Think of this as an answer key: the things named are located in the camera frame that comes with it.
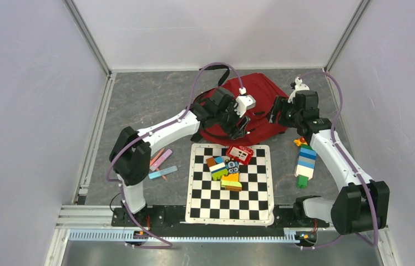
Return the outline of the red backpack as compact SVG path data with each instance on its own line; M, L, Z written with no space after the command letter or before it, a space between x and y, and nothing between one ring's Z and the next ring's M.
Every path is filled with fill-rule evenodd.
M207 70L218 69L224 69L225 72L219 79L217 87L215 88L223 87L231 91L234 95L234 99L236 99L240 94L240 87L244 86L247 95L252 95L256 100L255 107L249 109L244 115L251 119L246 128L247 133L244 137L233 140L229 137L229 134L223 133L218 125L207 130L203 130L199 127L197 133L193 134L190 139L192 142L206 140L224 146L252 146L275 135L282 134L287 130L286 127L279 124L270 124L266 117L273 106L275 98L277 96L286 96L273 81L262 73L252 73L244 75L241 78L229 79L230 69L227 65L215 64L207 67Z

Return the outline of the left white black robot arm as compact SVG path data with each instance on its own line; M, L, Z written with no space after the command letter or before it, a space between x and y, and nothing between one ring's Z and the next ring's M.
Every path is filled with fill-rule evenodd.
M201 130L219 125L224 138L235 140L247 134L249 109L256 105L255 99L240 88L234 96L225 88L216 88L213 94L190 104L179 114L151 127L134 130L126 127L110 156L110 169L117 174L115 182L121 188L125 218L134 226L146 220L146 200L143 180L149 174L153 154L163 147Z

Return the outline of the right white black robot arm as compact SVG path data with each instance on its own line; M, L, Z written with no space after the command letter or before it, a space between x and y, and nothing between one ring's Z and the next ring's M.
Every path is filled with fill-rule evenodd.
M315 91L277 96L267 118L271 124L296 129L325 163L339 189L333 201L319 196L298 198L292 212L296 224L307 226L316 218L333 224L341 235L386 227L388 185L374 181L342 146L332 122L320 116Z

